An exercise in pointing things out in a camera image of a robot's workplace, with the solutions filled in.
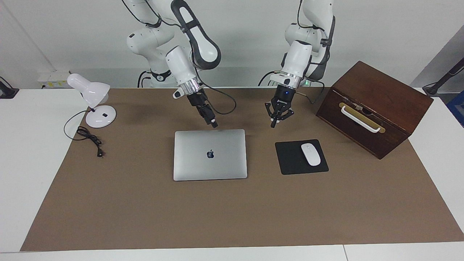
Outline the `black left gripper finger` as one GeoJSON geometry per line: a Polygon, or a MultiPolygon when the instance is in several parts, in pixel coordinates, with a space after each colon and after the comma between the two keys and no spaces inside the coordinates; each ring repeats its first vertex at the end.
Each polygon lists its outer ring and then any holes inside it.
{"type": "Polygon", "coordinates": [[[279,123],[280,121],[283,121],[291,116],[294,115],[294,111],[292,108],[288,108],[287,110],[285,111],[278,111],[277,112],[277,123],[279,123]]]}
{"type": "Polygon", "coordinates": [[[266,111],[268,113],[268,116],[270,117],[270,120],[271,120],[271,124],[270,124],[270,127],[272,128],[275,128],[276,124],[278,123],[278,120],[276,119],[276,116],[277,114],[274,112],[271,111],[271,105],[272,103],[265,103],[265,108],[266,108],[266,111]]]}

